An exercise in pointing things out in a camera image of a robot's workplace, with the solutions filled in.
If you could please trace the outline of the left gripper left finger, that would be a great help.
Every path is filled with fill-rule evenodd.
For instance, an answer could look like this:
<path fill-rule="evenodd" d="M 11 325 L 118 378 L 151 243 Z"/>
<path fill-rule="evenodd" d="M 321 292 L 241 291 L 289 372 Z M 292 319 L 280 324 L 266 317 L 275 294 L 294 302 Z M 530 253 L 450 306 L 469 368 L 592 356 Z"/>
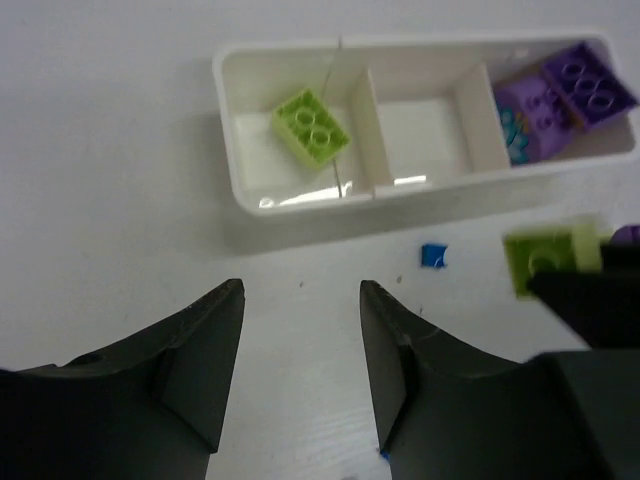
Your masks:
<path fill-rule="evenodd" d="M 183 310 L 70 363 L 1 373 L 5 479 L 202 479 L 219 448 L 245 290 Z"/>

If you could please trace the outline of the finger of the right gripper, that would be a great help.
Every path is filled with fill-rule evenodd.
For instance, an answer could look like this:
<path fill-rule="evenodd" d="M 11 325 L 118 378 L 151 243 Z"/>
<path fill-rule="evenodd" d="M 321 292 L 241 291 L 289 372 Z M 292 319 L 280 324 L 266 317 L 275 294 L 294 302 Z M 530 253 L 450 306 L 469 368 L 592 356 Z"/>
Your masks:
<path fill-rule="evenodd" d="M 542 272 L 529 290 L 594 349 L 639 347 L 639 246 L 601 246 L 599 272 Z"/>

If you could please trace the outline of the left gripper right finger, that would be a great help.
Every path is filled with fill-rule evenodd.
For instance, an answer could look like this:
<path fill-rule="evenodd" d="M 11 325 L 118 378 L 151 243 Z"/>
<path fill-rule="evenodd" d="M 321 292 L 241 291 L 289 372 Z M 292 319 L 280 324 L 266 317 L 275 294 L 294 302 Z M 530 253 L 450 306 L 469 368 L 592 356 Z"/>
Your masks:
<path fill-rule="evenodd" d="M 524 362 L 482 351 L 360 285 L 379 449 L 395 479 L 635 479 L 639 347 Z"/>

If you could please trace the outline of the light purple lego brick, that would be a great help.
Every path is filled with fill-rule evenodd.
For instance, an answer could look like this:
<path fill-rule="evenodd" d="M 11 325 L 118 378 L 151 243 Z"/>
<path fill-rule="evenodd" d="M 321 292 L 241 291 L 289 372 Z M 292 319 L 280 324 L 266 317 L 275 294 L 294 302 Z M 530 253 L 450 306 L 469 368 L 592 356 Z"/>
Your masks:
<path fill-rule="evenodd" d="M 548 160 L 576 135 L 562 100 L 540 75 L 498 87 L 494 98 L 512 167 Z"/>

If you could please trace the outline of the small blue lego piece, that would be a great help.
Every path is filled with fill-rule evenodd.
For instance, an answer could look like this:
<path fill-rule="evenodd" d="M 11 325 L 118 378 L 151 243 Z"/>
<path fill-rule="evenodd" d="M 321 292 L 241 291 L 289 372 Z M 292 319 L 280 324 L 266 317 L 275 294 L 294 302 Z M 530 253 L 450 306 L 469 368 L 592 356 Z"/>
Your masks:
<path fill-rule="evenodd" d="M 420 265 L 423 268 L 443 269 L 446 267 L 446 244 L 426 243 L 420 248 Z"/>

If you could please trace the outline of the dark purple lego brick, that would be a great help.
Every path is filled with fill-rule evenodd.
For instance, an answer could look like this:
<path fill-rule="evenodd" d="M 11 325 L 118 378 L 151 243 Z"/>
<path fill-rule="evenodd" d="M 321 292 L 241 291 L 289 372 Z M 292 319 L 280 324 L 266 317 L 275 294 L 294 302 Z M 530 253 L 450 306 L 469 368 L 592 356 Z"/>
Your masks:
<path fill-rule="evenodd" d="M 541 73 L 584 130 L 593 130 L 639 106 L 637 97 L 586 43 L 547 59 Z"/>

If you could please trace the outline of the lime green lego brick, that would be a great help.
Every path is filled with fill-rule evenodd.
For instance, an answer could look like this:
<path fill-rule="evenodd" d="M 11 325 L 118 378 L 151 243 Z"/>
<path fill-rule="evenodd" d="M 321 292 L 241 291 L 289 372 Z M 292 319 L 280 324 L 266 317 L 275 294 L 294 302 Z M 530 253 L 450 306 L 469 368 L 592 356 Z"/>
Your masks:
<path fill-rule="evenodd" d="M 507 233 L 502 245 L 518 299 L 533 298 L 527 283 L 538 273 L 599 272 L 600 247 L 611 238 L 593 223 L 549 225 Z"/>
<path fill-rule="evenodd" d="M 271 127 L 304 166 L 321 169 L 351 143 L 351 137 L 319 96 L 304 88 L 274 108 Z"/>

